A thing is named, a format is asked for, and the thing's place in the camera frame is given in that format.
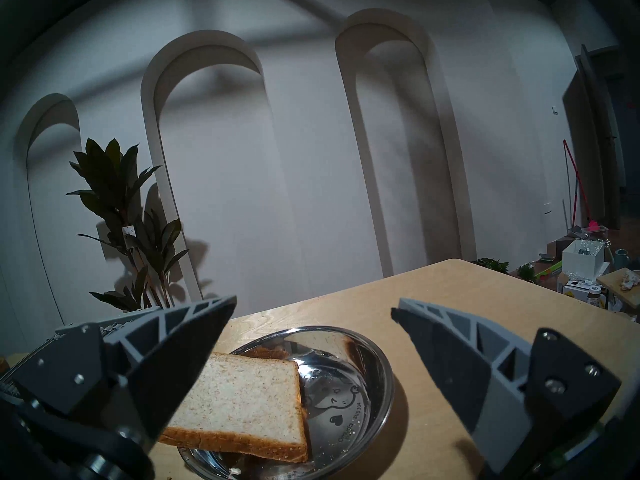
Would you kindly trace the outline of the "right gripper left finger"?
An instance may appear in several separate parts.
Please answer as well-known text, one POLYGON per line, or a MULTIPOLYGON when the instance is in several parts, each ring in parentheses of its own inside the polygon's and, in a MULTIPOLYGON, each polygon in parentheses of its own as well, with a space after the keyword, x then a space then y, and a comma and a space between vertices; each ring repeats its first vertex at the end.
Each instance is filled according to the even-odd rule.
POLYGON ((1 416, 41 445, 146 456, 200 376, 235 296, 57 329, 9 377, 1 416))

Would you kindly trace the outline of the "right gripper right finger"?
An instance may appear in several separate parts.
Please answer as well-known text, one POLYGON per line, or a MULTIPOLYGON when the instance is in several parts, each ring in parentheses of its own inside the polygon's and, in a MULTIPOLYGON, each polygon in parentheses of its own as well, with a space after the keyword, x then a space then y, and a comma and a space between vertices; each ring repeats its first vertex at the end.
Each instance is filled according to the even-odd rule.
POLYGON ((478 315, 407 297, 391 318, 484 458, 486 477, 552 477, 599 440, 621 380, 553 328, 532 343, 478 315))

